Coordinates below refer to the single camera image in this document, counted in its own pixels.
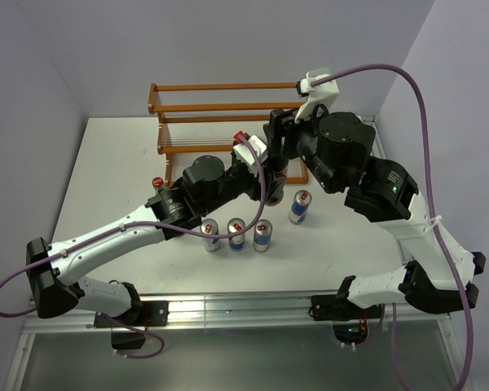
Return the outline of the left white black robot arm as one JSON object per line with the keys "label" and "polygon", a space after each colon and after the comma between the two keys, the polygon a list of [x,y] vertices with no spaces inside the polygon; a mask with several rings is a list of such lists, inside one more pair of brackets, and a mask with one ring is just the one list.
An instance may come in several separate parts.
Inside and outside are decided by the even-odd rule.
{"label": "left white black robot arm", "polygon": [[100,266],[138,248],[184,233],[196,235],[203,217],[247,193],[265,200],[269,186],[267,159],[246,162],[238,156],[226,168],[215,156],[201,156],[169,188],[109,225],[86,235],[48,244],[37,238],[27,245],[29,284],[37,315],[52,319],[70,310],[106,314],[124,325],[141,319],[143,303],[133,284],[88,278]]}

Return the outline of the cola glass bottle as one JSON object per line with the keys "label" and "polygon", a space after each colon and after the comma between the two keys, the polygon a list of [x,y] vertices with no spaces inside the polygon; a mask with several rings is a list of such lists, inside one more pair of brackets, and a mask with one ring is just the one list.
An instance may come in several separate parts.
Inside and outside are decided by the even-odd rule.
{"label": "cola glass bottle", "polygon": [[285,157],[269,157],[265,161],[265,175],[268,177],[267,206],[275,206],[283,199],[288,167],[289,160]]}
{"label": "cola glass bottle", "polygon": [[152,180],[152,186],[153,186],[153,188],[156,191],[158,191],[158,190],[162,189],[165,186],[165,182],[164,182],[163,178],[161,178],[161,177],[155,177]]}

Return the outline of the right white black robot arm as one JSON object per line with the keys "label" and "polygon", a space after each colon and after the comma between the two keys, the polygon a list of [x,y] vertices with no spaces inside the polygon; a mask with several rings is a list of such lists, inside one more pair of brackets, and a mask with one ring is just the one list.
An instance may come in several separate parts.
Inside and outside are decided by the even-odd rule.
{"label": "right white black robot arm", "polygon": [[375,318],[384,304],[408,303],[427,314],[463,309],[458,284],[444,251],[452,256],[469,307],[479,290],[473,277],[486,258],[463,249],[428,210],[416,181],[399,163],[372,156],[376,131],[351,112],[328,112],[318,105],[309,119],[296,110],[276,109],[264,125],[271,152],[299,158],[328,194],[344,193],[344,205],[392,234],[413,259],[397,270],[371,277],[351,275],[337,293],[311,301],[316,320]]}

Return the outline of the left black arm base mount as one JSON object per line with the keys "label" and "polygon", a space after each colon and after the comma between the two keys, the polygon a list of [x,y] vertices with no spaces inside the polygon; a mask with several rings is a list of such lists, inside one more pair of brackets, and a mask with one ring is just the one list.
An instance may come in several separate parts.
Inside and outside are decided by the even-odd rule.
{"label": "left black arm base mount", "polygon": [[139,350],[150,338],[152,327],[164,327],[169,315],[169,302],[165,300],[144,301],[143,308],[135,319],[111,320],[104,314],[96,314],[93,322],[95,329],[111,331],[111,346],[118,352]]}

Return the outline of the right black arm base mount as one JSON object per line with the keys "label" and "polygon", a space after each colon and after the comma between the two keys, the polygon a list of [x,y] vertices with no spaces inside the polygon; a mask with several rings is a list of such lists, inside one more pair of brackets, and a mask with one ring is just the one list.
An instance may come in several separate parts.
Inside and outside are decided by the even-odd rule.
{"label": "right black arm base mount", "polygon": [[353,326],[333,326],[333,334],[340,342],[359,343],[368,337],[367,318],[364,310],[348,301],[337,300],[335,294],[312,296],[308,314],[315,321],[356,320]]}

